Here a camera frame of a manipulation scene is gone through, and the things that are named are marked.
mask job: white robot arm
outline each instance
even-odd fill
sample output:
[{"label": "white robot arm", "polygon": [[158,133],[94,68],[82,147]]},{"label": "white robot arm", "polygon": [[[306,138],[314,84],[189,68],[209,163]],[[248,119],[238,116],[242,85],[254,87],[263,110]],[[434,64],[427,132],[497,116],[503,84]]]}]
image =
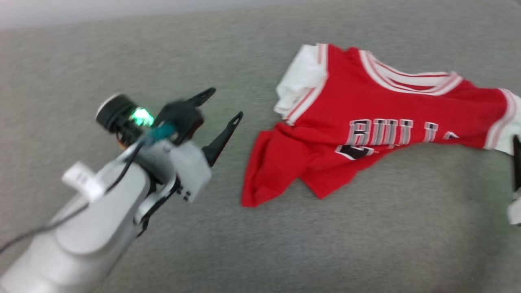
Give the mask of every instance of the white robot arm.
[{"label": "white robot arm", "polygon": [[[206,100],[214,91],[203,92],[207,95]],[[108,105],[110,108],[111,101],[113,99],[102,107]],[[56,229],[34,237],[29,248],[0,278],[0,292],[92,292],[136,236],[146,229],[149,217],[169,197],[175,194],[192,202],[203,191],[211,178],[210,167],[241,119],[242,112],[230,121],[212,144],[203,149],[189,140],[190,134],[178,143],[175,139],[165,139],[139,150],[112,190]],[[124,134],[122,132],[126,130],[120,128],[117,131]],[[126,133],[127,143],[133,140],[131,131]],[[114,182],[136,148],[135,143],[128,147],[97,172],[95,179],[105,186]],[[85,196],[76,195],[51,223],[86,204]]]}]

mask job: gray fabric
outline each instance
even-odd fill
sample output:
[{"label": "gray fabric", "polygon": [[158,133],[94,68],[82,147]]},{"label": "gray fabric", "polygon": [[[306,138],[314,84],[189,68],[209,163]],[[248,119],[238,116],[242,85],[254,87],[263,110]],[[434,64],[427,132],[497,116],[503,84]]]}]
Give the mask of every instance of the gray fabric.
[{"label": "gray fabric", "polygon": [[358,46],[402,71],[453,69],[521,94],[520,25],[507,0],[354,0],[2,32],[0,241],[70,198],[60,177],[76,160],[99,168],[118,154],[94,122],[110,94],[157,113],[215,86],[195,141],[245,118],[212,183],[193,204],[172,198],[99,292],[519,292],[521,230],[507,223],[499,152],[417,145],[322,201],[299,181],[257,209],[239,200],[301,44]]}]

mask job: black cable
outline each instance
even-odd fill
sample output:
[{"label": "black cable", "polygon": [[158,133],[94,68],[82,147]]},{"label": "black cable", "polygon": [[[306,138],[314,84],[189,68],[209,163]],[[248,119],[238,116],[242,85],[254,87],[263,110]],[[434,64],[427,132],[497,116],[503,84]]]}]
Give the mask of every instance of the black cable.
[{"label": "black cable", "polygon": [[[136,145],[135,149],[132,151],[132,153],[128,157],[128,160],[127,160],[127,163],[125,164],[125,167],[123,168],[123,170],[119,174],[118,178],[116,178],[116,180],[114,180],[114,182],[112,182],[112,184],[110,184],[110,186],[107,187],[107,189],[105,190],[105,194],[109,193],[111,190],[113,190],[120,183],[120,181],[123,179],[123,177],[125,176],[125,174],[129,170],[130,165],[135,160],[135,157],[138,155],[138,153],[139,153],[139,151],[141,150],[142,147],[143,147],[142,143],[138,143]],[[49,232],[49,231],[52,231],[52,230],[58,228],[59,226],[61,226],[64,223],[68,222],[69,220],[71,220],[72,218],[74,218],[77,215],[81,214],[88,207],[89,207],[89,204],[85,204],[82,207],[80,207],[79,209],[77,209],[74,212],[68,214],[67,216],[57,220],[54,223],[51,223],[51,224],[48,224],[48,225],[44,225],[44,226],[41,226],[41,227],[38,227],[38,228],[34,228],[32,230],[29,230],[29,231],[27,231],[27,232],[25,232],[23,234],[20,234],[20,235],[16,236],[15,238],[7,241],[4,245],[2,245],[0,247],[0,254],[4,253],[4,251],[6,251],[9,247],[19,243],[22,240],[25,240],[27,238],[36,236],[38,234]]]},{"label": "black cable", "polygon": [[142,147],[143,147],[143,143],[138,143],[135,146],[135,149],[130,154],[130,156],[128,158],[128,161],[127,161],[125,167],[123,168],[123,171],[121,171],[121,173],[119,174],[118,178],[116,178],[116,180],[114,180],[114,182],[109,187],[107,187],[107,189],[105,190],[105,194],[107,194],[111,190],[113,190],[114,187],[116,187],[116,185],[118,185],[118,183],[123,179],[123,177],[125,176],[125,174],[129,170],[130,165],[132,164],[132,162],[134,162],[135,157],[138,155],[138,153],[139,153],[139,151],[141,150]]},{"label": "black cable", "polygon": [[141,235],[143,235],[143,233],[145,233],[146,229],[148,228],[148,222],[149,222],[149,218],[146,218],[144,221],[143,221],[143,225],[141,225],[141,231],[138,233],[138,235],[136,236],[136,238],[139,238]]}]

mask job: basketball jersey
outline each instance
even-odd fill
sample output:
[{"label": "basketball jersey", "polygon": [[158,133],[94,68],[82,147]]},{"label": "basketball jersey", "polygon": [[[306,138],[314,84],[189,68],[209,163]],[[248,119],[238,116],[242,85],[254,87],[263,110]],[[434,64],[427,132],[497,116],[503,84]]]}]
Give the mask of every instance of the basketball jersey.
[{"label": "basketball jersey", "polygon": [[257,138],[242,204],[257,206],[301,178],[319,198],[384,155],[414,143],[512,154],[521,101],[455,72],[406,74],[369,51],[304,45],[277,86],[284,120]]}]

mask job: jersey collar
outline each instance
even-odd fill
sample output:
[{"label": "jersey collar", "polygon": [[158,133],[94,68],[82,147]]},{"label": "jersey collar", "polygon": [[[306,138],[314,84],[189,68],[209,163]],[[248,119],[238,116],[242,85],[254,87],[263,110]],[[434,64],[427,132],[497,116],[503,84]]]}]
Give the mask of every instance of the jersey collar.
[{"label": "jersey collar", "polygon": [[377,84],[391,91],[443,95],[463,81],[463,78],[453,71],[407,74],[380,62],[369,51],[359,50],[358,52],[367,74]]}]

